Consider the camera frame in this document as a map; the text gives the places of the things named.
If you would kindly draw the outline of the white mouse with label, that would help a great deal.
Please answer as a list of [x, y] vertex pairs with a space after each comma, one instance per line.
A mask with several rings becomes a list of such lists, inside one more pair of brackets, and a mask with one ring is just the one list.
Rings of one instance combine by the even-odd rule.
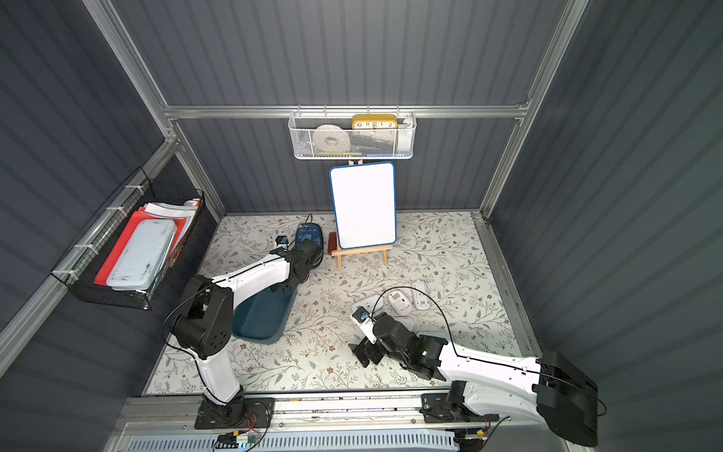
[[412, 302], [400, 290], [392, 289], [386, 293], [387, 302], [399, 316], [408, 316], [412, 312]]

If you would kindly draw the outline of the teal plastic storage box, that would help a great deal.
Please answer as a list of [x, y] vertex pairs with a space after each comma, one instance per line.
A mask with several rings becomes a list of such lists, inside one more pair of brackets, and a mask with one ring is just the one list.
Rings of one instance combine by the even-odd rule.
[[241, 302], [233, 311], [232, 334], [236, 339], [270, 345], [284, 333], [297, 289], [269, 287]]

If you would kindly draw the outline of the long white mouse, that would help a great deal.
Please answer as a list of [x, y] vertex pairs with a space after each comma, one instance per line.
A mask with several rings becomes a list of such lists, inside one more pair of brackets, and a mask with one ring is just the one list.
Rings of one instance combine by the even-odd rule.
[[431, 308], [431, 301], [427, 296], [427, 283], [417, 280], [412, 283], [412, 303], [416, 310], [426, 311]]

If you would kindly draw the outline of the white mouse with dongle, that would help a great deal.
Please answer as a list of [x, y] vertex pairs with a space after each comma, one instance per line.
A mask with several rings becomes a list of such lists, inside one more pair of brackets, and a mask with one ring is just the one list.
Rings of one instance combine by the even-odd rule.
[[416, 323], [413, 318], [409, 316], [397, 316], [395, 320], [403, 325], [410, 333], [415, 333]]

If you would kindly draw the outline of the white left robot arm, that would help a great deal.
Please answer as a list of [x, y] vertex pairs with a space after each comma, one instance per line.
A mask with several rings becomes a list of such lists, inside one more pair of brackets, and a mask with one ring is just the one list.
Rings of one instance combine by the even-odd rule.
[[213, 278], [191, 278], [165, 326], [177, 342], [173, 348], [194, 359], [211, 404], [225, 408], [243, 397], [229, 357], [231, 339], [278, 341], [297, 288], [322, 257], [321, 246], [303, 240], [290, 249], [276, 248], [242, 269]]

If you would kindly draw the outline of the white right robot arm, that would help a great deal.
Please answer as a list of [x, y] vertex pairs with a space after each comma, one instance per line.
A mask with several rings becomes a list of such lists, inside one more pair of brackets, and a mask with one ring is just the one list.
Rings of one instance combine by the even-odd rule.
[[449, 385], [440, 405], [426, 402], [433, 422], [470, 422], [488, 414], [544, 423], [558, 437], [598, 444], [598, 386], [563, 355], [513, 358], [457, 346], [451, 339], [415, 334], [388, 314], [372, 316], [360, 307], [350, 316], [363, 333], [352, 346], [362, 366], [385, 357], [422, 380]]

